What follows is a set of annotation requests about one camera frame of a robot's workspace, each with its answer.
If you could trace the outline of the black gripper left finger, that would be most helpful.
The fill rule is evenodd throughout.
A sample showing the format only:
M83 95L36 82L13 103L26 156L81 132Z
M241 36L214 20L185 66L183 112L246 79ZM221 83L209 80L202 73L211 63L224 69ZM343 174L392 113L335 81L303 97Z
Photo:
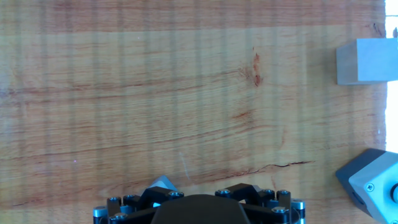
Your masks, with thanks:
M162 203L182 197L184 193L162 175L155 179L141 195L110 197L106 200L106 205L95 207L93 224L152 223Z

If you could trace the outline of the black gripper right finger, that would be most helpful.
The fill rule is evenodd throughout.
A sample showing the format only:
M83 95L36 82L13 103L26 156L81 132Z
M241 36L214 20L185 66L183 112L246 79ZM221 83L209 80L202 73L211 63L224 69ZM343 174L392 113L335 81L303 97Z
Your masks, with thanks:
M215 195L240 203L251 223L305 224L305 201L293 198L288 190L236 184L217 190Z

